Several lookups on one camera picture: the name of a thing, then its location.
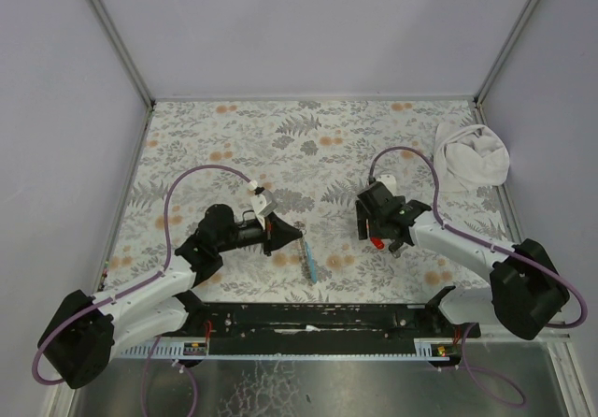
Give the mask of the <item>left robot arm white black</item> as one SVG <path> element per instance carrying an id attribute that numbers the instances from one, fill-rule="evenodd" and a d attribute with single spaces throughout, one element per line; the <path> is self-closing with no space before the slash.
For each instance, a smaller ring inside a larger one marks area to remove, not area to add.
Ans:
<path id="1" fill-rule="evenodd" d="M 182 328 L 197 307 L 192 288 L 222 267 L 224 252 L 259 245 L 269 256 L 302 235 L 274 212 L 238 222 L 230 207 L 209 207 L 166 269 L 95 295 L 69 294 L 37 343 L 34 378 L 50 383 L 38 371 L 46 359 L 59 375 L 57 383 L 72 389 L 89 384 L 116 355 Z"/>

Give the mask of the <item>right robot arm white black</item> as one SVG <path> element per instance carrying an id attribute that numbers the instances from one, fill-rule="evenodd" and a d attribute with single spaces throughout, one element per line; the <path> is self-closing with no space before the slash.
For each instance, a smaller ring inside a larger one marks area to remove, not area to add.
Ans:
<path id="1" fill-rule="evenodd" d="M 500 324 L 514 336 L 534 339 L 569 300 L 567 289 L 520 260 L 527 256 L 555 272 L 543 247 L 527 239 L 507 249 L 482 237 L 464 237 L 439 223 L 433 209 L 391 193 L 380 181 L 357 194 L 358 239 L 379 239 L 390 253 L 417 247 L 478 275 L 487 285 L 454 287 L 438 308 L 452 324 Z"/>

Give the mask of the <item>key with red tag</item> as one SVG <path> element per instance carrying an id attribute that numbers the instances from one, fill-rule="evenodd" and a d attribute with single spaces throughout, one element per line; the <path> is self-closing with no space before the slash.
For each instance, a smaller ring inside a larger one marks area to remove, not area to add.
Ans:
<path id="1" fill-rule="evenodd" d="M 385 248 L 383 240 L 378 237 L 370 237 L 370 241 L 378 250 L 383 250 Z"/>

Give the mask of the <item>floral patterned table mat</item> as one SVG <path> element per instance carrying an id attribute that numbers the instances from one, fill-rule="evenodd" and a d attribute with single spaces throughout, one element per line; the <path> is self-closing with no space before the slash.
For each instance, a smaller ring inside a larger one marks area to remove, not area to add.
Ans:
<path id="1" fill-rule="evenodd" d="M 285 222 L 306 224 L 318 282 L 302 275 L 299 243 L 263 255 L 227 252 L 197 288 L 206 301 L 421 303 L 442 288 L 484 281 L 418 248 L 395 258 L 357 236 L 354 199 L 367 175 L 390 174 L 398 191 L 435 200 L 425 159 L 440 123 L 477 122 L 465 100 L 160 102 L 151 115 L 105 288 L 164 264 L 166 253 L 217 203 L 250 207 L 246 180 L 275 197 Z"/>

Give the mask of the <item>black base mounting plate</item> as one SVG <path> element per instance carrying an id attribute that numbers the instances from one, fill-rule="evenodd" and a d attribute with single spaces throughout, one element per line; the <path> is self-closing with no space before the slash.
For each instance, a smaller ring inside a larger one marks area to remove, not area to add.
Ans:
<path id="1" fill-rule="evenodd" d="M 451 323 L 434 305 L 206 302 L 169 337 L 235 336 L 254 330 L 380 330 L 408 338 L 453 338 L 468 324 Z"/>

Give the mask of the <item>crumpled white cloth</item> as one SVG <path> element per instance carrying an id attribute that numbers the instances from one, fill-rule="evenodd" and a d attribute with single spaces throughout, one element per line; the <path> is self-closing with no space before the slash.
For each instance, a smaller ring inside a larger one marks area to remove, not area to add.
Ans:
<path id="1" fill-rule="evenodd" d="M 443 193 L 500 186 L 510 168 L 505 143 L 483 124 L 460 127 L 440 123 L 435 133 L 433 162 Z"/>

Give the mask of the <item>aluminium frame left post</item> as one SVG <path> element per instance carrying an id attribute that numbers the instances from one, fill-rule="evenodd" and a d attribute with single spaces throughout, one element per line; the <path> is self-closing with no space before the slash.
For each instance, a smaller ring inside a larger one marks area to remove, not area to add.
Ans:
<path id="1" fill-rule="evenodd" d="M 127 78 L 132 83 L 136 94 L 146 108 L 152 108 L 155 104 L 155 99 L 150 92 L 146 81 L 144 81 L 141 76 L 130 51 L 128 51 L 122 40 L 121 35 L 107 10 L 105 2 L 103 0 L 86 0 L 86 2 L 98 21 L 108 44 L 113 49 Z"/>

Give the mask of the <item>aluminium frame post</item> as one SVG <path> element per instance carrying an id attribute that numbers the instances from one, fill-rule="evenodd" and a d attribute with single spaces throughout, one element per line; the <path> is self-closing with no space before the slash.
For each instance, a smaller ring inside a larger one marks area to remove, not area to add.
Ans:
<path id="1" fill-rule="evenodd" d="M 518 17 L 515 19 L 509 33 L 501 46 L 496 58 L 494 59 L 491 68 L 482 81 L 477 93 L 474 95 L 474 104 L 479 108 L 486 97 L 488 96 L 492 85 L 501 73 L 505 63 L 508 60 L 512 50 L 514 50 L 518 43 L 520 36 L 525 30 L 529 20 L 534 15 L 535 10 L 540 4 L 541 0 L 526 0 Z"/>
<path id="2" fill-rule="evenodd" d="M 122 40 L 121 35 L 107 10 L 105 2 L 103 0 L 86 0 L 86 2 L 98 21 L 108 44 L 113 49 L 127 78 L 132 83 L 136 94 L 146 108 L 152 108 L 155 104 L 155 99 L 150 92 L 146 81 L 144 81 L 141 76 L 130 51 L 128 51 Z"/>

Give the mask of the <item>aluminium frame right post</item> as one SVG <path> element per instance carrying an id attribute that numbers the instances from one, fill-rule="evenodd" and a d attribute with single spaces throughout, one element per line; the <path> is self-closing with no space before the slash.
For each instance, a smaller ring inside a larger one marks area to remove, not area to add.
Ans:
<path id="1" fill-rule="evenodd" d="M 492 85 L 501 73 L 505 63 L 508 60 L 512 50 L 514 50 L 518 43 L 520 36 L 525 30 L 529 20 L 534 15 L 535 10 L 540 4 L 541 0 L 526 0 L 518 17 L 515 19 L 509 33 L 501 46 L 496 58 L 494 59 L 491 68 L 482 81 L 477 93 L 474 95 L 474 104 L 479 108 L 486 97 L 488 96 Z"/>

